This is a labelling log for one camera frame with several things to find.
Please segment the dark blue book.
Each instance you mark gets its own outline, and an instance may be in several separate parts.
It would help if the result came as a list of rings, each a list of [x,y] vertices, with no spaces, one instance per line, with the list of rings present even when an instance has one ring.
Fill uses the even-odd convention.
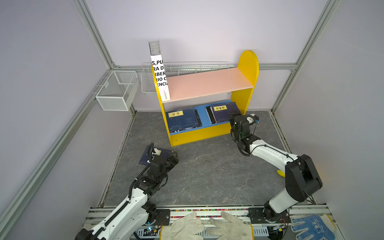
[[[149,149],[150,149],[150,146],[147,145],[144,152],[143,152],[143,155],[139,161],[139,164],[143,165],[143,166],[148,166],[151,162],[151,159],[149,157]],[[153,148],[152,150],[152,159],[155,157],[155,156],[162,156],[162,157],[168,157],[170,156],[172,153],[171,150],[166,150],[166,149],[162,149],[162,148]]]

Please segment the blue book yellow label top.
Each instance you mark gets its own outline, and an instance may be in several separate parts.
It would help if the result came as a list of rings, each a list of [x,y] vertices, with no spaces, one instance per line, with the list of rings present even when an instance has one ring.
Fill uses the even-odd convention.
[[[235,102],[214,104],[210,107],[216,123],[227,122],[231,116],[237,116],[241,114],[237,104]]]

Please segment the blue bottom book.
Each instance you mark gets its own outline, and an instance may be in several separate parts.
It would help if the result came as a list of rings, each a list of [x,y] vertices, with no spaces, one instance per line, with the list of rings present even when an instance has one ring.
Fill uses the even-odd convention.
[[[203,126],[199,113],[194,107],[166,112],[166,117],[170,133]]]

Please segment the white book black lettering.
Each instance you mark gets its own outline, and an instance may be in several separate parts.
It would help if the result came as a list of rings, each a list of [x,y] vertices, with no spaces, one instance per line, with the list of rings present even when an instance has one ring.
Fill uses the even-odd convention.
[[[160,42],[149,42],[151,64],[154,71],[155,86],[158,89],[161,100],[167,102],[171,100],[165,65],[161,55]]]

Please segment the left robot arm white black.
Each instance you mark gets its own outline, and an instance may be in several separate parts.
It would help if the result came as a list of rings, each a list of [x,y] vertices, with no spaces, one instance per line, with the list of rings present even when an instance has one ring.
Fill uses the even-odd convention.
[[[154,143],[145,156],[149,164],[133,180],[127,197],[91,230],[81,229],[76,240],[128,240],[139,227],[155,221],[157,207],[149,199],[168,182],[179,158],[177,152],[159,151]]]

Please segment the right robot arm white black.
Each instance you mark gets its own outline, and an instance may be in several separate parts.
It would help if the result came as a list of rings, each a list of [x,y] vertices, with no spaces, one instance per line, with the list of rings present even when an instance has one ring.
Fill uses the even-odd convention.
[[[263,219],[272,223],[286,214],[290,207],[304,202],[320,190],[323,182],[311,157],[290,154],[252,134],[250,126],[258,121],[254,114],[230,115],[231,137],[242,155],[261,158],[285,176],[284,189],[264,204],[261,214]]]

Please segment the yellow shelf pink blue boards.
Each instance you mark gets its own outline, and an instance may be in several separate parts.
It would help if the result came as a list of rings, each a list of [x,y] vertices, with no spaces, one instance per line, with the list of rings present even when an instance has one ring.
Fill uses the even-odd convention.
[[[248,110],[260,72],[257,55],[247,50],[241,54],[236,68],[170,77],[168,86],[171,102],[192,100],[230,93],[242,114]],[[168,132],[172,147],[210,139],[230,133],[228,122],[211,124],[207,111],[199,113],[202,127],[178,133]]]

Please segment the yellow bananas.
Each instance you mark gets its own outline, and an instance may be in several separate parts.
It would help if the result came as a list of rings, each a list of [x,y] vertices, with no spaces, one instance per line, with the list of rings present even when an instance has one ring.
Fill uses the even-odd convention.
[[[277,173],[278,173],[278,175],[280,175],[283,178],[286,177],[285,173],[283,171],[281,171],[281,170],[277,170]]]

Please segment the white work glove centre left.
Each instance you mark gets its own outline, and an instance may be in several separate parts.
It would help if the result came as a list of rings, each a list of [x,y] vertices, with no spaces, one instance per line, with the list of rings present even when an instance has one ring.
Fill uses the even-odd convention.
[[[192,212],[189,215],[176,220],[171,226],[163,226],[160,232],[160,240],[203,240],[199,235],[203,232],[205,226],[197,213]]]

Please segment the white work glove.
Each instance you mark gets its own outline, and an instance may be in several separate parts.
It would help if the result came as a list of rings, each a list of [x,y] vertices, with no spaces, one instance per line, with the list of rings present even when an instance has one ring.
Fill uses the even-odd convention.
[[[176,220],[171,226],[163,226],[160,232],[160,240],[203,240],[199,235],[203,232],[205,226],[197,213],[192,212],[189,215]]]
[[[221,212],[221,217],[225,219],[216,220],[210,218],[214,228],[207,228],[206,233],[210,236],[217,236],[218,240],[253,240],[254,230],[252,225],[245,224],[239,218],[227,213]]]

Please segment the white mesh basket left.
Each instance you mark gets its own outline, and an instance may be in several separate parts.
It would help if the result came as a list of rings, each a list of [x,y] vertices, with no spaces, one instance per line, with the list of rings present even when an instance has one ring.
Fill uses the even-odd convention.
[[[96,94],[104,111],[127,112],[140,84],[135,71],[111,71]]]

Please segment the white work glove centre right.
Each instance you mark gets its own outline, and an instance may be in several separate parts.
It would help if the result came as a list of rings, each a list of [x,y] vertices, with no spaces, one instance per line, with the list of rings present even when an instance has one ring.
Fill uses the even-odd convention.
[[[217,236],[218,240],[253,240],[254,230],[252,225],[245,224],[239,218],[227,213],[221,212],[221,217],[225,219],[216,220],[210,218],[214,228],[207,228],[206,233],[210,236]]]

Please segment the blue dotted glove right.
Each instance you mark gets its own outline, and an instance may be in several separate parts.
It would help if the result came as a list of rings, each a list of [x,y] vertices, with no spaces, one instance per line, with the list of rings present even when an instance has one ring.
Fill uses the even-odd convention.
[[[330,216],[308,215],[292,219],[292,232],[296,240],[335,240],[336,226]]]

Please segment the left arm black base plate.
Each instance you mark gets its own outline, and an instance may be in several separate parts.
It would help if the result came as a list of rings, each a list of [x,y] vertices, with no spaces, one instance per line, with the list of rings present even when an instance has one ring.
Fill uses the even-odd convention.
[[[171,219],[170,209],[156,209],[149,213],[146,225],[168,226]]]

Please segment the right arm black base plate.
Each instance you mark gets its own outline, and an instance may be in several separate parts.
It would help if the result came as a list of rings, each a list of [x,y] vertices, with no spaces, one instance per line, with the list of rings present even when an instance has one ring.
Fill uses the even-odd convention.
[[[248,211],[247,217],[252,224],[287,224],[291,222],[287,210],[277,214],[270,208],[254,207],[248,208]]]

